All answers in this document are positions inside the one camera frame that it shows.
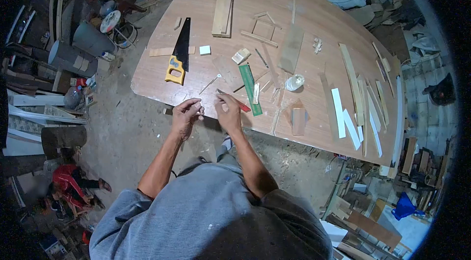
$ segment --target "hand saw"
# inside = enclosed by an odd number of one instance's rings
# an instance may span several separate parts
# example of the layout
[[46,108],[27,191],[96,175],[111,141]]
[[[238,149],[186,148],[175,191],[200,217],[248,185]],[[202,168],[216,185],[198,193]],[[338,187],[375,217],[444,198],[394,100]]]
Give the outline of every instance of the hand saw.
[[[165,75],[165,81],[171,81],[183,85],[185,71],[188,72],[188,47],[190,45],[190,24],[191,18],[186,18],[181,28],[180,35],[175,44],[175,49],[169,59],[169,67]],[[180,76],[174,76],[172,71],[180,72]]]

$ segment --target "yellow saw handle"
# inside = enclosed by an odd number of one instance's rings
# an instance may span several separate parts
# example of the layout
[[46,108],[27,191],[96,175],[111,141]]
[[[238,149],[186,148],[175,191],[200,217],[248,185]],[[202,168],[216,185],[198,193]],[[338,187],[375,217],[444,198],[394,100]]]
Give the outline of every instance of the yellow saw handle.
[[[181,73],[179,77],[176,77],[171,74],[171,72],[175,70]],[[169,59],[169,67],[167,68],[167,74],[165,75],[165,81],[171,81],[173,83],[177,83],[183,85],[183,78],[185,77],[185,70],[183,69],[183,63],[177,60],[177,57],[174,55],[170,56]]]

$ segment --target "red utility knife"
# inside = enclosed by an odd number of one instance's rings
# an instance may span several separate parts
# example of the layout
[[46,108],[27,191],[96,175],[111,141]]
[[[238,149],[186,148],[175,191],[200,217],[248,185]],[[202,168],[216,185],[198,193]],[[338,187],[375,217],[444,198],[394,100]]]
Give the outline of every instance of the red utility knife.
[[[227,93],[225,93],[225,92],[222,92],[222,91],[219,90],[219,89],[217,89],[217,91],[218,91],[219,93],[221,93],[221,94],[227,94]],[[251,111],[251,109],[250,109],[248,106],[246,106],[245,104],[239,102],[236,98],[234,98],[234,99],[235,99],[235,101],[239,104],[239,108],[240,108],[241,110],[243,110],[244,112],[250,112],[250,111]]]

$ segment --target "concrete floor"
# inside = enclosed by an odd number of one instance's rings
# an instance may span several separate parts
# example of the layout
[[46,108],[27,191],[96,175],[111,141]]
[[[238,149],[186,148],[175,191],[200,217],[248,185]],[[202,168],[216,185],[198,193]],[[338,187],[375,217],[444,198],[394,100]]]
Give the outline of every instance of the concrete floor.
[[[89,109],[88,141],[78,163],[89,177],[100,177],[111,184],[112,193],[96,191],[107,207],[121,190],[137,186],[171,126],[171,116],[162,114],[165,104],[136,95],[130,88],[142,52],[171,1],[163,0],[151,6],[150,12],[135,23],[142,27],[135,42],[137,48],[120,50],[109,71],[97,72],[98,103]],[[215,160],[215,145],[221,144],[224,134],[217,129],[214,119],[206,123],[209,126],[195,124],[192,137],[176,158],[173,166],[176,173],[192,156]],[[341,166],[338,159],[332,161],[330,152],[252,130],[246,130],[246,134],[280,188],[309,199],[318,213],[333,190],[333,180],[337,179]],[[332,168],[326,171],[331,161]],[[90,221],[84,223],[95,224],[104,213],[93,211]]]

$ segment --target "wooden table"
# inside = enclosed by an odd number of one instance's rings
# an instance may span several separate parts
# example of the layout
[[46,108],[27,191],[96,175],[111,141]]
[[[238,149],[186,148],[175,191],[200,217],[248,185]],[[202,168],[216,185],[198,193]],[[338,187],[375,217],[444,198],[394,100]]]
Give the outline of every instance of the wooden table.
[[[262,74],[266,69],[260,57],[256,54],[255,48],[262,55],[262,44],[240,35],[241,30],[247,30],[251,18],[258,13],[268,12],[273,20],[282,29],[276,29],[273,41],[280,47],[267,46],[268,53],[275,66],[278,63],[279,53],[284,36],[291,24],[291,6],[293,0],[234,0],[232,38],[215,38],[211,35],[214,9],[216,0],[173,0],[165,14],[162,16],[156,30],[150,37],[146,50],[142,54],[138,67],[134,73],[131,88],[141,96],[145,96],[170,105],[177,105],[192,97],[202,98],[202,105],[205,107],[205,114],[212,118],[217,118],[213,101],[215,99],[216,88],[225,92],[230,92],[230,88],[223,79],[217,79],[201,94],[198,93],[219,73],[212,63],[217,56],[224,56],[231,63],[231,57],[241,48],[247,48],[252,53],[248,58],[254,76]],[[180,34],[180,29],[173,30],[176,18],[180,16],[191,17],[190,46],[196,46],[196,54],[189,57],[189,72],[185,75],[184,86],[172,82],[165,82],[164,77],[168,67],[168,56],[149,57],[151,48],[174,47]],[[382,83],[387,103],[390,123],[387,133],[380,133],[379,138],[382,145],[383,156],[379,157],[370,132],[368,142],[368,154],[362,155],[362,146],[355,151],[349,134],[347,137],[333,142],[329,126],[337,126],[336,123],[329,124],[326,107],[326,96],[321,84],[319,73],[325,72],[329,86],[337,87],[340,91],[340,98],[344,108],[350,113],[354,121],[354,103],[350,82],[339,49],[339,43],[344,43],[348,47],[356,74],[363,75],[368,79],[375,89],[374,80],[380,80],[380,71],[376,65],[377,55],[372,46],[375,42],[381,54],[387,57],[389,63],[392,56],[384,46],[362,25],[356,22],[343,10],[329,3],[326,0],[296,0],[295,24],[304,29],[304,39],[301,46],[301,53],[295,73],[302,74],[306,81],[304,88],[296,92],[284,91],[280,94],[280,99],[274,99],[273,86],[260,95],[260,104],[263,114],[254,117],[250,113],[243,114],[243,126],[266,134],[274,134],[277,137],[292,140],[305,145],[311,145],[327,151],[340,153],[346,156],[362,159],[380,165],[390,165],[393,153],[393,144],[396,138],[397,123],[397,99],[394,99],[387,82]],[[266,30],[255,28],[255,34],[265,35]],[[314,54],[315,37],[322,39],[322,51]],[[211,55],[200,56],[198,46],[210,45]],[[390,77],[392,86],[396,89],[396,75],[399,74],[399,67],[391,64]],[[285,79],[286,73],[276,67],[280,74],[279,79]],[[265,84],[270,79],[270,74],[263,76],[259,83]],[[249,104],[245,89],[240,89],[233,93],[240,101]],[[303,136],[291,135],[291,126],[283,116],[279,114],[276,118],[281,103],[281,110],[291,105],[298,99],[306,107],[310,120],[307,123]]]

